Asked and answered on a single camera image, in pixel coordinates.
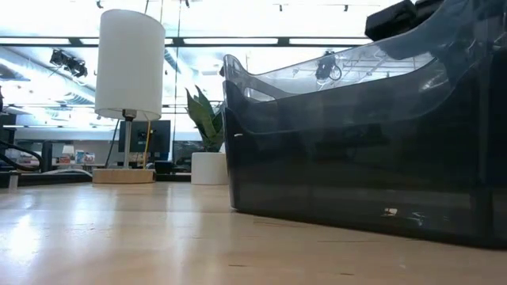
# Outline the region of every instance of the computer monitor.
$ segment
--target computer monitor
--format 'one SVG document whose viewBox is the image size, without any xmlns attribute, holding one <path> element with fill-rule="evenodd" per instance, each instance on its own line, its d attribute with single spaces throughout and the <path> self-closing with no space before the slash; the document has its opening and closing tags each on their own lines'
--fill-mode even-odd
<svg viewBox="0 0 507 285">
<path fill-rule="evenodd" d="M 146 148 L 148 122 L 132 122 L 130 152 L 144 152 Z M 151 122 L 151 136 L 148 144 L 149 153 L 169 153 L 171 121 L 156 120 Z M 125 122 L 120 122 L 118 151 L 125 152 Z"/>
</svg>

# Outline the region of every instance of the green leaf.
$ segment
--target green leaf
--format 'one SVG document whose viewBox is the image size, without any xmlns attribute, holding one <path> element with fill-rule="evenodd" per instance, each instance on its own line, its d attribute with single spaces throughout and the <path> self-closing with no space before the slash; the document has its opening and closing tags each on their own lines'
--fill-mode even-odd
<svg viewBox="0 0 507 285">
<path fill-rule="evenodd" d="M 187 90 L 187 104 L 188 113 L 190 118 L 196 123 L 199 128 L 201 135 L 207 138 L 214 137 L 216 135 L 215 128 L 213 127 L 212 118 L 209 116 L 208 110 L 199 102 L 193 100 L 190 96 L 190 92 Z"/>
<path fill-rule="evenodd" d="M 213 123 L 213 128 L 218 133 L 222 129 L 222 126 L 223 126 L 222 113 L 216 114 L 215 118 L 213 118 L 212 123 Z"/>
<path fill-rule="evenodd" d="M 197 89 L 197 92 L 199 93 L 199 103 L 206 108 L 206 110 L 208 111 L 210 116 L 215 115 L 215 113 L 213 112 L 212 104 L 209 102 L 209 100 L 206 98 L 206 96 L 200 90 L 199 86 L 196 85 L 196 89 Z"/>
<path fill-rule="evenodd" d="M 203 139 L 204 149 L 210 152 L 220 151 L 224 140 L 223 133 L 222 128 L 214 137 Z"/>
</svg>

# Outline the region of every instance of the clear plastic bin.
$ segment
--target clear plastic bin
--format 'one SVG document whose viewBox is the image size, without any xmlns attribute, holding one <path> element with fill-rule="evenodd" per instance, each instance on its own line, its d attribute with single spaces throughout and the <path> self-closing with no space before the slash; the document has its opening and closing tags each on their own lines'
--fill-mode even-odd
<svg viewBox="0 0 507 285">
<path fill-rule="evenodd" d="M 265 74 L 226 56 L 232 207 L 507 244 L 506 0 Z"/>
</svg>

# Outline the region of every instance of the white lampshade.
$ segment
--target white lampshade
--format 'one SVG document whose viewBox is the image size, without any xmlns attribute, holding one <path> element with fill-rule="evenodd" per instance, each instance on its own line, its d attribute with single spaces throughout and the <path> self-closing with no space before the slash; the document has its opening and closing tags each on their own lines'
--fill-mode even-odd
<svg viewBox="0 0 507 285">
<path fill-rule="evenodd" d="M 102 14 L 97 114 L 123 119 L 122 110 L 131 109 L 136 120 L 160 119 L 165 35 L 162 25 L 145 14 L 121 9 Z"/>
</svg>

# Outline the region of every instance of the wooden desk surface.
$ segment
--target wooden desk surface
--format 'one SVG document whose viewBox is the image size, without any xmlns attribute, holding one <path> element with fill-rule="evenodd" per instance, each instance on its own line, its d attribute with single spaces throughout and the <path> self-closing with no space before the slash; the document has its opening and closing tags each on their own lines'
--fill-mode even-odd
<svg viewBox="0 0 507 285">
<path fill-rule="evenodd" d="M 507 253 L 242 215 L 227 187 L 0 194 L 0 284 L 506 284 Z"/>
</svg>

